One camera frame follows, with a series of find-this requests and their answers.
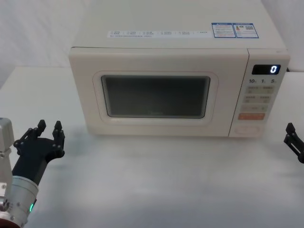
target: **glass window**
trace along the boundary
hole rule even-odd
[[[207,76],[102,76],[110,117],[203,118]]]

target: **white backdrop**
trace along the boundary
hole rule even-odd
[[[70,46],[93,0],[0,0],[0,87],[15,66],[67,67]],[[262,0],[304,71],[304,0]]]

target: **white microwave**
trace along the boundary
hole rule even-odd
[[[69,59],[95,134],[258,137],[289,54],[259,0],[104,0]]]

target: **microwave top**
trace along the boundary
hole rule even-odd
[[[286,49],[260,0],[103,0],[73,47]]]

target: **table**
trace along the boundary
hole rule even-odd
[[[286,74],[260,139],[96,136],[70,68],[17,67],[0,90],[15,139],[40,119],[43,136],[56,120],[66,134],[25,227],[302,227],[304,165],[283,139],[288,122],[304,138],[303,85],[304,73]]]

